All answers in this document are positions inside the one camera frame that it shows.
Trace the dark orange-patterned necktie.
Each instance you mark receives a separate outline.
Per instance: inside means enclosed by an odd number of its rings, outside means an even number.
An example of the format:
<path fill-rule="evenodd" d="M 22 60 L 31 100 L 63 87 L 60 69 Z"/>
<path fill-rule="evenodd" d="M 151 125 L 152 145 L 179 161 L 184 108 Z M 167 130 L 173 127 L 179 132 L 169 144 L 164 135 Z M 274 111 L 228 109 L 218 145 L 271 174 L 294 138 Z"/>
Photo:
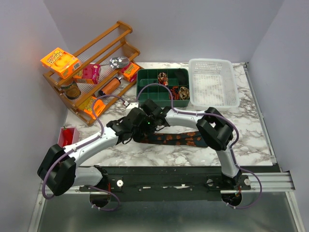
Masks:
<path fill-rule="evenodd" d="M 147 135 L 140 143 L 155 145 L 187 145 L 201 148 L 208 147 L 200 132 L 197 131 L 184 133 L 154 133 Z"/>

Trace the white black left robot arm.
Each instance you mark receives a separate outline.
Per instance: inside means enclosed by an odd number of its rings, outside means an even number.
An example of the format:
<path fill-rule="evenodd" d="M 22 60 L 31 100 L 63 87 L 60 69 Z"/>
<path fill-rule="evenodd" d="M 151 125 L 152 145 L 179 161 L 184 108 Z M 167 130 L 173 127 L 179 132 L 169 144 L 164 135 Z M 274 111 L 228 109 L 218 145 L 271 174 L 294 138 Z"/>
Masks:
<path fill-rule="evenodd" d="M 65 147 L 51 146 L 37 171 L 43 181 L 42 190 L 49 188 L 54 196 L 60 196 L 75 186 L 104 190 L 107 173 L 100 167 L 82 167 L 82 163 L 107 148 L 132 138 L 144 138 L 155 129 L 150 117 L 134 107 L 127 116 L 110 121 L 99 132 L 80 142 Z"/>

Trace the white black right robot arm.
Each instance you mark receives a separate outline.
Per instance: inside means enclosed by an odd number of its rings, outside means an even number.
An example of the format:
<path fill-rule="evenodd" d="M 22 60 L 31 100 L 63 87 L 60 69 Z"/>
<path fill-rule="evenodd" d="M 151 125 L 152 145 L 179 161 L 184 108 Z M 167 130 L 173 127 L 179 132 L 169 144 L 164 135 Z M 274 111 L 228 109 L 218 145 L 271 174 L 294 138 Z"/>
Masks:
<path fill-rule="evenodd" d="M 176 112 L 168 106 L 162 109 L 150 99 L 141 104 L 140 108 L 150 117 L 150 124 L 155 127 L 182 126 L 198 130 L 206 145 L 217 153 L 221 164 L 223 186 L 234 189 L 239 185 L 241 172 L 229 147 L 234 129 L 215 108 L 210 107 L 205 112 Z"/>

